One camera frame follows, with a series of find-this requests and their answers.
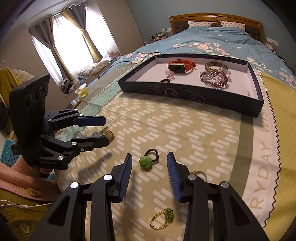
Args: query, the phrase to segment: black zigzag trim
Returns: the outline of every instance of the black zigzag trim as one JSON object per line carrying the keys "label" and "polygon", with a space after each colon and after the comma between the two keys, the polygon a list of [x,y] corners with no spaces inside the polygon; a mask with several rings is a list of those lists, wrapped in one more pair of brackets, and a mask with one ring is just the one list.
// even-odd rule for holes
{"label": "black zigzag trim", "polygon": [[279,171],[276,173],[276,175],[277,175],[277,179],[276,179],[276,187],[274,188],[274,192],[275,192],[275,194],[273,195],[273,199],[274,199],[274,202],[272,203],[272,210],[269,212],[269,214],[268,214],[268,218],[264,221],[264,227],[263,228],[265,228],[266,227],[266,221],[270,218],[270,215],[271,215],[271,212],[274,210],[274,204],[275,204],[275,202],[276,202],[276,200],[275,200],[275,196],[276,196],[276,188],[278,187],[278,183],[277,183],[277,181],[278,181],[278,179],[279,179],[279,172],[281,171],[281,161],[280,161],[280,159],[281,159],[281,157],[279,156],[279,153],[280,153],[280,151],[279,151],[279,147],[280,147],[280,145],[279,145],[279,134],[278,134],[278,129],[277,129],[277,124],[276,124],[276,118],[275,118],[275,116],[274,116],[274,109],[272,108],[272,104],[271,104],[271,102],[270,102],[270,98],[269,98],[269,95],[268,95],[268,91],[267,91],[267,89],[266,89],[266,87],[265,87],[265,84],[264,84],[264,82],[263,82],[263,79],[262,79],[262,75],[261,75],[261,71],[260,71],[260,77],[261,77],[261,81],[262,81],[262,83],[263,83],[263,87],[265,88],[265,91],[266,91],[266,95],[267,95],[267,98],[268,98],[268,102],[269,102],[269,105],[270,105],[270,107],[271,107],[271,112],[272,112],[272,115],[273,115],[273,119],[274,119],[274,124],[275,124],[275,128],[276,128],[276,138],[278,139],[277,140],[277,143],[278,143],[278,147],[277,147],[277,149],[278,149],[278,153],[277,153],[277,155],[278,155],[278,161],[279,161]]}

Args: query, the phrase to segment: floral pillow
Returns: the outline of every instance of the floral pillow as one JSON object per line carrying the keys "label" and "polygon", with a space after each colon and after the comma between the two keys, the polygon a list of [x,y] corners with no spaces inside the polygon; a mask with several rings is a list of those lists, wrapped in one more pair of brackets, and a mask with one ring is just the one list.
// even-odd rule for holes
{"label": "floral pillow", "polygon": [[222,27],[235,27],[246,31],[246,26],[243,23],[235,23],[235,22],[227,22],[227,21],[220,21]]}
{"label": "floral pillow", "polygon": [[211,27],[212,22],[194,22],[194,21],[188,21],[189,27],[195,27],[195,26],[205,26],[205,27]]}

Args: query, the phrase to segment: tray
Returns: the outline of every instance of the tray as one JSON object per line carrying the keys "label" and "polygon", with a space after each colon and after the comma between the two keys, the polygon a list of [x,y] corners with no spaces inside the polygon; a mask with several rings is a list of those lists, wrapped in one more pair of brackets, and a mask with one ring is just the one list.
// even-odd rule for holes
{"label": "tray", "polygon": [[[170,83],[160,83],[166,77],[167,64],[176,59],[189,59],[196,67],[189,73],[175,74]],[[206,86],[200,80],[207,62],[227,65],[232,82],[221,90]],[[143,93],[191,100],[230,109],[258,117],[264,104],[256,75],[248,61],[204,54],[155,55],[141,63],[118,81],[123,92]]]}

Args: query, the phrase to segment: blue floral duvet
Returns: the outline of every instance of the blue floral duvet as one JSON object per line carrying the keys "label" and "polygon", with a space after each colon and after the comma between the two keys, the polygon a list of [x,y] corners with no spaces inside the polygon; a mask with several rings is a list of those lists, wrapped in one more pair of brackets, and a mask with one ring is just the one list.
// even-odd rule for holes
{"label": "blue floral duvet", "polygon": [[238,28],[191,27],[167,39],[143,46],[116,62],[145,61],[159,54],[153,52],[212,54],[247,60],[253,69],[264,71],[296,89],[296,79],[289,68],[264,44]]}

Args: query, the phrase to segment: orange smartwatch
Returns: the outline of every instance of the orange smartwatch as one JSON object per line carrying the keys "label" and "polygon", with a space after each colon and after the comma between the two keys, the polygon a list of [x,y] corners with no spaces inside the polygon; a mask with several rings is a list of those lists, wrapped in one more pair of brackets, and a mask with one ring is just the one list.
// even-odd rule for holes
{"label": "orange smartwatch", "polygon": [[168,69],[174,73],[185,74],[195,67],[195,63],[191,60],[177,59],[168,63]]}

